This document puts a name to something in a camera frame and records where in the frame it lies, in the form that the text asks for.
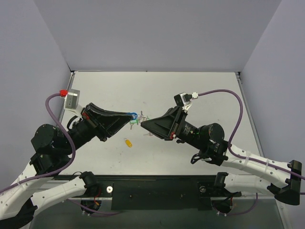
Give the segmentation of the blue key tag with ring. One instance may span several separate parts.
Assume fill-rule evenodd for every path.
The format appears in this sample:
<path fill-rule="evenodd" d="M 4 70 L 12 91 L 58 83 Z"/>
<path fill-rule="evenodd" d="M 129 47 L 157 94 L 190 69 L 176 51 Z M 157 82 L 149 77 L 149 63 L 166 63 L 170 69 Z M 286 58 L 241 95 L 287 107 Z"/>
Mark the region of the blue key tag with ring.
<path fill-rule="evenodd" d="M 128 113 L 127 115 L 130 115 L 132 117 L 132 120 L 136 120 L 138 118 L 138 114 L 136 112 Z"/>

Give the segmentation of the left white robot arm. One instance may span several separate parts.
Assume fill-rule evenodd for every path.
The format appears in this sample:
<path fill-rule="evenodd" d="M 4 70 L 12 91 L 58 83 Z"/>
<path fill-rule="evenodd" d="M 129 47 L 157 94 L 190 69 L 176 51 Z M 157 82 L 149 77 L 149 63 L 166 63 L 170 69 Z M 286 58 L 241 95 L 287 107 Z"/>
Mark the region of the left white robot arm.
<path fill-rule="evenodd" d="M 82 109 L 80 117 L 73 116 L 69 120 L 68 134 L 75 148 L 79 149 L 94 137 L 105 142 L 133 119 L 133 113 L 107 111 L 90 103 Z M 19 229 L 39 212 L 68 198 L 96 197 L 101 193 L 97 178 L 87 171 L 66 184 L 39 192 L 44 183 L 57 176 L 59 169 L 69 163 L 72 148 L 63 131 L 50 124 L 41 125 L 31 143 L 35 154 L 15 180 L 16 186 L 0 194 L 2 229 Z"/>

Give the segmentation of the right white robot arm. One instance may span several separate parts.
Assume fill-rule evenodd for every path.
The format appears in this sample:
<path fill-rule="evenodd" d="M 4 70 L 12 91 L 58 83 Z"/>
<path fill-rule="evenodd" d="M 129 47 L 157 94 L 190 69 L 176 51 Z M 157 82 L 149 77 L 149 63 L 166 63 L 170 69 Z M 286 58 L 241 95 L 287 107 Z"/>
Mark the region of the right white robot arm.
<path fill-rule="evenodd" d="M 273 195 L 288 205 L 300 204 L 300 162 L 278 162 L 254 155 L 225 141 L 224 130 L 219 124 L 195 127 L 186 121 L 186 116 L 187 112 L 176 106 L 161 117 L 142 122 L 141 127 L 165 141 L 175 139 L 177 143 L 187 143 L 198 149 L 191 164 L 202 160 L 246 172 L 246 175 L 218 173 L 213 182 L 213 190 L 218 195 L 253 192 Z"/>

